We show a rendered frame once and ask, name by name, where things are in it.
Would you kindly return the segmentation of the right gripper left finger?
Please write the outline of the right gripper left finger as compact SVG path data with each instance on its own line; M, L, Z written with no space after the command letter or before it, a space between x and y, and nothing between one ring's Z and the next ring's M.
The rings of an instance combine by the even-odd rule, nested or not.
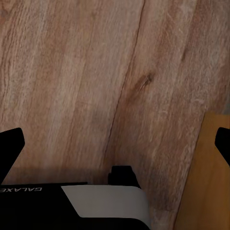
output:
M25 146L20 127L0 133L0 185Z

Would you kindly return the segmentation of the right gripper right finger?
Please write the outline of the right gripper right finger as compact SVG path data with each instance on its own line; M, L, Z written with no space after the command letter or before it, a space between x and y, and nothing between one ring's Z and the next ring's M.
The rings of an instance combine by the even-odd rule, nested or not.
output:
M223 127L219 128L215 139L215 145L230 166L230 129Z

